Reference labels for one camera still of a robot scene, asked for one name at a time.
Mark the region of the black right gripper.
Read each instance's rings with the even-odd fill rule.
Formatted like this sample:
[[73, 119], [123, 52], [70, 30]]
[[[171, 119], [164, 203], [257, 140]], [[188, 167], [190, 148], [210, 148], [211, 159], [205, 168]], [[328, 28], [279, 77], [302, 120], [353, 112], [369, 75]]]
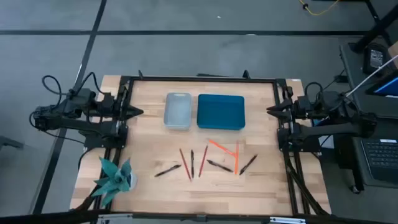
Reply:
[[297, 99], [289, 98], [290, 103], [288, 104], [279, 104], [270, 106], [267, 108], [267, 113], [271, 116], [276, 117], [281, 121], [293, 121], [296, 119], [307, 119], [308, 113], [311, 110], [301, 110], [297, 106]]

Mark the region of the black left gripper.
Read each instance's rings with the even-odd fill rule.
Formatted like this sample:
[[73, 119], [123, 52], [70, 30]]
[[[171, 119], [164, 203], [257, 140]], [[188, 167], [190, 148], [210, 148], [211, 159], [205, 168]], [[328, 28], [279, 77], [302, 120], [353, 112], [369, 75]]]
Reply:
[[143, 110], [136, 108], [135, 106], [128, 105], [126, 112], [126, 98], [128, 96], [128, 90], [122, 89], [118, 91], [116, 96], [116, 104], [114, 109], [114, 120], [115, 121], [126, 121], [127, 119], [133, 118], [143, 114]]

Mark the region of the red pencil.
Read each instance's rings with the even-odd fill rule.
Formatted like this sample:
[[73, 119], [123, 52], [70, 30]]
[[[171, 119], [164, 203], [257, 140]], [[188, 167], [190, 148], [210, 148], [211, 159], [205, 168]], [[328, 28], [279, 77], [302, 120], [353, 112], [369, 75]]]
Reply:
[[206, 145], [206, 147], [205, 147], [205, 150], [204, 150], [204, 153], [203, 153], [203, 157], [202, 157], [202, 160], [201, 160], [200, 171], [199, 171], [199, 175], [198, 175], [199, 178], [201, 177], [201, 174], [203, 172], [203, 166], [204, 166], [204, 163], [205, 163], [207, 151], [208, 151], [208, 145]]
[[185, 160], [185, 157], [184, 157], [184, 154], [183, 154], [181, 148], [179, 148], [179, 152], [180, 152], [180, 155], [181, 155], [181, 158], [182, 158], [182, 162], [183, 162], [185, 171], [186, 171], [186, 173], [187, 173], [188, 179], [189, 179], [189, 181], [191, 182], [191, 181], [192, 181], [192, 178], [191, 178], [190, 172], [189, 172], [189, 170], [188, 170], [187, 162], [186, 162], [186, 160]]

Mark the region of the white plastic bin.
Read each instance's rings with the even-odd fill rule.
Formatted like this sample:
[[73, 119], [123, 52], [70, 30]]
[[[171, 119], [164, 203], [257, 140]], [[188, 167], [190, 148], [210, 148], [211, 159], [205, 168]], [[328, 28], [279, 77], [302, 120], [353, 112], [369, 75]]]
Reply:
[[192, 96], [189, 93], [168, 93], [164, 124], [168, 129], [189, 130], [192, 116]]

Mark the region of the teal plastic bin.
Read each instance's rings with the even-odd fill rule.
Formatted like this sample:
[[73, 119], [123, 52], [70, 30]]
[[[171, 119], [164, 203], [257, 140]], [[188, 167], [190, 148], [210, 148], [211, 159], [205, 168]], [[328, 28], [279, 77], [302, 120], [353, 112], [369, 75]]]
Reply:
[[202, 129], [241, 130], [245, 127], [244, 97], [236, 95], [198, 96], [197, 126]]

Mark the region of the teal artificial plant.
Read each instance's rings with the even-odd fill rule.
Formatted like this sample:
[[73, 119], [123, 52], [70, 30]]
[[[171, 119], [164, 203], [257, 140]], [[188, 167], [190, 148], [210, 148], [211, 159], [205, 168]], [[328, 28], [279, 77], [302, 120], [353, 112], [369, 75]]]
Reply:
[[99, 189], [95, 190], [92, 196], [102, 196], [101, 207], [107, 206], [110, 201], [119, 192], [128, 192], [129, 190], [129, 174], [132, 171], [130, 159], [126, 160], [121, 167], [113, 162], [99, 157], [101, 161], [102, 171], [107, 175], [101, 179], [95, 180], [99, 185]]

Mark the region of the dark grey desk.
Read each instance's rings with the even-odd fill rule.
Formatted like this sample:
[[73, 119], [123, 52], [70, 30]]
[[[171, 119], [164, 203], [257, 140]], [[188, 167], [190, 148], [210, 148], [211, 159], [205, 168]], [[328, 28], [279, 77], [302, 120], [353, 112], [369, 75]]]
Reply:
[[352, 45], [352, 43], [340, 45], [348, 83], [351, 88], [359, 86], [349, 97], [354, 99], [355, 104], [362, 112], [374, 113], [377, 121], [375, 131], [370, 138], [353, 138], [359, 171], [365, 185], [398, 189], [398, 167], [386, 169], [376, 167], [376, 173], [380, 175], [380, 178], [374, 177], [371, 173], [370, 161], [364, 150], [367, 140], [373, 143], [396, 140], [398, 143], [398, 99], [366, 94], [366, 90], [371, 87], [371, 83], [376, 81], [376, 78], [372, 77], [361, 84], [367, 77], [362, 71], [363, 55], [353, 52]]

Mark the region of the black monitor blue screen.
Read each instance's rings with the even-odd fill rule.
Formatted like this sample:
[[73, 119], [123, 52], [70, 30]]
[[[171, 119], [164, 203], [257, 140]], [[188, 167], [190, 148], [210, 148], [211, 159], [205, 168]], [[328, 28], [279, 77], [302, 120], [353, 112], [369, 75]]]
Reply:
[[377, 81], [365, 93], [375, 96], [398, 97], [398, 70]]

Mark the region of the black power adapter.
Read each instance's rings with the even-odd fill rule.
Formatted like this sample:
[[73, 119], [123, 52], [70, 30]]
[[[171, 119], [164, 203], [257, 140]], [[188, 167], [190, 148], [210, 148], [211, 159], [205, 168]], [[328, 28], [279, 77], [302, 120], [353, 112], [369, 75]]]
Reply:
[[386, 62], [386, 48], [377, 43], [370, 43], [364, 49], [363, 72], [367, 75], [375, 72]]

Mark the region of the black laptop keyboard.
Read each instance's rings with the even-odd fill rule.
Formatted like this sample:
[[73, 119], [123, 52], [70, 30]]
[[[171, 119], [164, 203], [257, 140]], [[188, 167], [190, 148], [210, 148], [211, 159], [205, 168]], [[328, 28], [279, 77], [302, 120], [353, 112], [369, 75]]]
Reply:
[[398, 184], [398, 140], [362, 139], [361, 146], [371, 177]]

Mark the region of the black stand leg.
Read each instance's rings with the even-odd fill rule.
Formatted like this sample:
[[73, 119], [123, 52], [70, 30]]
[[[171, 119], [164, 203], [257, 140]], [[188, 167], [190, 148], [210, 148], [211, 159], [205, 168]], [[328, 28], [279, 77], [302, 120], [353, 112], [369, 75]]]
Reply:
[[385, 40], [387, 46], [390, 47], [392, 41], [386, 29], [398, 19], [398, 4], [396, 4], [384, 17], [380, 18], [374, 6], [371, 4], [371, 0], [364, 0], [364, 2], [375, 21], [375, 25], [356, 43], [349, 44], [350, 49], [357, 54], [361, 53], [379, 35]]

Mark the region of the black overhead gantry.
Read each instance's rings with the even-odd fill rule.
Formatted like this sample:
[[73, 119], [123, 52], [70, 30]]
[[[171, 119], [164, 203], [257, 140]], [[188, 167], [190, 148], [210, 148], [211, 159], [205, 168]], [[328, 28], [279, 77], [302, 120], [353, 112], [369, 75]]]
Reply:
[[[109, 210], [87, 210], [87, 211], [69, 211], [59, 213], [41, 213], [33, 215], [18, 215], [0, 217], [0, 224], [18, 224], [18, 223], [37, 223], [37, 224], [69, 224], [97, 221], [98, 216], [102, 214], [127, 213], [111, 212]], [[386, 222], [375, 222], [368, 220], [357, 220], [351, 218], [340, 218], [334, 215], [308, 215], [297, 214], [292, 216], [283, 215], [195, 215], [195, 214], [169, 214], [169, 213], [131, 213], [133, 218], [148, 219], [167, 219], [167, 220], [192, 220], [196, 222], [208, 221], [252, 221], [267, 222], [270, 217], [289, 217], [305, 219], [307, 224], [392, 224]]]

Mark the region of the black metal table frame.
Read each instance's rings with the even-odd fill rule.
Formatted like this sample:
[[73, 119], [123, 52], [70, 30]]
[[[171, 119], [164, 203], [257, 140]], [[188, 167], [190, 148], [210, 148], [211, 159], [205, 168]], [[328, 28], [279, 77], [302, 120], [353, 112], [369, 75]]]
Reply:
[[[246, 125], [230, 131], [202, 129], [192, 122], [186, 131], [167, 129], [163, 117], [166, 96], [171, 92], [189, 93], [194, 103], [200, 94], [243, 96]], [[205, 215], [290, 215], [301, 210], [300, 195], [287, 177], [277, 142], [280, 124], [266, 112], [278, 98], [275, 81], [267, 79], [147, 77], [134, 81], [131, 103], [144, 113], [129, 120], [129, 138], [120, 158], [130, 159], [137, 184], [134, 190], [118, 194], [111, 208], [115, 212]], [[233, 153], [239, 141], [237, 175], [207, 162], [209, 159], [234, 171], [234, 156], [209, 143], [209, 139]], [[195, 175], [191, 182], [179, 148], [190, 175], [190, 152], [194, 151]], [[239, 175], [256, 154], [254, 162]], [[181, 167], [154, 177], [177, 164]]]

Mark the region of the silver metal bracket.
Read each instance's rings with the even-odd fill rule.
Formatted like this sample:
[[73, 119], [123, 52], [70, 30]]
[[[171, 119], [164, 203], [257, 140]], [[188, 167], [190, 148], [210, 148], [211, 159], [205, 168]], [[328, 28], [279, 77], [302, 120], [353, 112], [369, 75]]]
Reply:
[[305, 219], [289, 217], [270, 217], [269, 222], [276, 224], [307, 224]]
[[98, 216], [95, 224], [116, 224], [117, 222], [126, 222], [132, 219], [133, 215], [131, 213], [102, 214]]

